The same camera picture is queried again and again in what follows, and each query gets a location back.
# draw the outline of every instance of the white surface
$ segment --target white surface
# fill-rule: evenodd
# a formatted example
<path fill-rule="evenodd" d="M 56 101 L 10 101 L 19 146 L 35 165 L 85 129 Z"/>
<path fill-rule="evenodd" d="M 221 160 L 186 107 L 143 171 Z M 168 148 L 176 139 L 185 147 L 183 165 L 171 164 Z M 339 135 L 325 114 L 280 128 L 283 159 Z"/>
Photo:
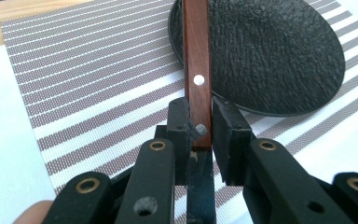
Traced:
<path fill-rule="evenodd" d="M 55 193 L 34 138 L 6 48 L 0 47 L 0 223 Z"/>
<path fill-rule="evenodd" d="M 338 2 L 358 17 L 358 1 L 338 0 Z M 329 143 L 328 147 L 332 150 L 327 152 L 324 150 L 327 145 L 317 145 L 322 143 L 318 141 L 296 154 L 296 158 L 312 175 L 328 182 L 338 172 L 358 172 L 358 158 L 356 158 L 358 157 L 358 112 L 339 124 L 325 138 L 327 137 L 329 139 L 323 142 Z M 54 197 L 5 47 L 2 46 L 0 47 L 0 223 L 10 223 L 31 204 L 46 199 L 52 200 Z M 233 222 L 237 223 L 243 218 L 249 219 L 249 217 L 241 217 Z"/>

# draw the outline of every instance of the knife handle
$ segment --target knife handle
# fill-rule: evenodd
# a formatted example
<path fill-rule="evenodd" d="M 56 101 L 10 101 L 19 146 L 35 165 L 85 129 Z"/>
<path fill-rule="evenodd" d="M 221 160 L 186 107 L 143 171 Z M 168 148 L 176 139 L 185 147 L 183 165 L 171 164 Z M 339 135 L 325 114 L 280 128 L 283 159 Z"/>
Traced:
<path fill-rule="evenodd" d="M 185 96 L 190 119 L 201 138 L 193 142 L 193 150 L 212 148 L 212 81 L 209 48 L 209 1 L 183 0 L 183 46 L 185 64 Z"/>

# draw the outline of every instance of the woven placemat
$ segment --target woven placemat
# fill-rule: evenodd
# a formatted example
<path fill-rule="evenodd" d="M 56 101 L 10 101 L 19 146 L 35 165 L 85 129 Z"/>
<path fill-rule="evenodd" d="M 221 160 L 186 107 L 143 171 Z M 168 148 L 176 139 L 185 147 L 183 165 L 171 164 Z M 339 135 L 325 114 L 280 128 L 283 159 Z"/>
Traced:
<path fill-rule="evenodd" d="M 58 193 L 75 175 L 111 177 L 133 165 L 139 146 L 165 124 L 184 74 L 168 38 L 173 0 L 93 1 L 2 22 L 7 52 L 34 134 Z M 332 0 L 308 1 L 336 32 L 346 75 L 321 110 L 293 118 L 243 112 L 258 137 L 292 154 L 358 111 L 358 20 Z M 249 219 L 241 188 L 215 169 L 219 223 Z M 186 220 L 186 190 L 175 192 L 175 220 Z"/>

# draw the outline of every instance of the wooden table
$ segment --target wooden table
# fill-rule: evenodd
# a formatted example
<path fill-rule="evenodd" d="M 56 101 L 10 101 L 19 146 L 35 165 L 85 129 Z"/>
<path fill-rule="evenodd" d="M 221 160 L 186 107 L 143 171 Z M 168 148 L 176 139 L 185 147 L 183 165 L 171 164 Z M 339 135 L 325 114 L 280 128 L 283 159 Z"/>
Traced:
<path fill-rule="evenodd" d="M 0 21 L 13 20 L 91 0 L 5 0 L 0 1 Z M 0 45 L 4 45 L 0 26 Z"/>

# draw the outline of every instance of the textured black plate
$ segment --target textured black plate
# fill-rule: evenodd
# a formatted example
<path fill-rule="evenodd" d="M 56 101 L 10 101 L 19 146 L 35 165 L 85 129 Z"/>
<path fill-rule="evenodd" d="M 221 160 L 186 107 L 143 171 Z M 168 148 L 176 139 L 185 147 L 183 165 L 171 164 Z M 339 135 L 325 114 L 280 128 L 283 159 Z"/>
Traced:
<path fill-rule="evenodd" d="M 183 63 L 182 1 L 171 10 Z M 329 24 L 302 0 L 210 0 L 213 93 L 268 116 L 314 111 L 337 93 L 345 60 Z"/>

